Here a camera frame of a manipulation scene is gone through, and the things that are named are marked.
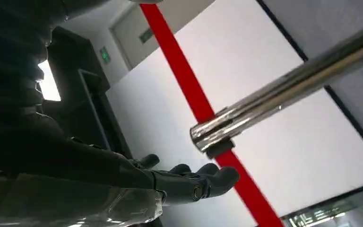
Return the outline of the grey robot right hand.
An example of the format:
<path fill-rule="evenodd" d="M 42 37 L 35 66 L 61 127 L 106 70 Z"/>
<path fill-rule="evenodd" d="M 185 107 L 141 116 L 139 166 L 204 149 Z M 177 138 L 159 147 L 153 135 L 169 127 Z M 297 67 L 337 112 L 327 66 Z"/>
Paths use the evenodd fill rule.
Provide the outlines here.
<path fill-rule="evenodd" d="M 221 196 L 240 177 L 234 167 L 213 163 L 196 172 L 185 164 L 155 171 L 118 153 L 67 138 L 52 118 L 38 113 L 0 113 L 0 172 L 155 190 L 171 205 Z"/>

